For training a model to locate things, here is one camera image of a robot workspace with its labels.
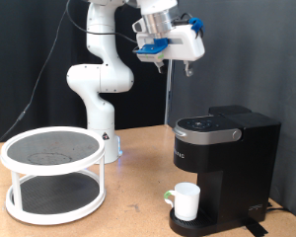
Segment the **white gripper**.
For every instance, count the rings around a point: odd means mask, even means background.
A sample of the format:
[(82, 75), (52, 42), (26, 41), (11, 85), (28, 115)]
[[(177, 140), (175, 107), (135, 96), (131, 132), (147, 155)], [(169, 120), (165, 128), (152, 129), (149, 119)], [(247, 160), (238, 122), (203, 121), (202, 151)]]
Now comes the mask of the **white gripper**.
[(182, 60), (185, 75), (193, 75), (191, 61), (198, 60), (205, 52), (200, 36), (191, 25), (176, 26), (162, 38), (154, 39), (152, 35), (139, 33), (136, 36), (138, 49), (136, 54), (141, 61), (155, 62), (159, 73), (164, 74), (164, 59)]

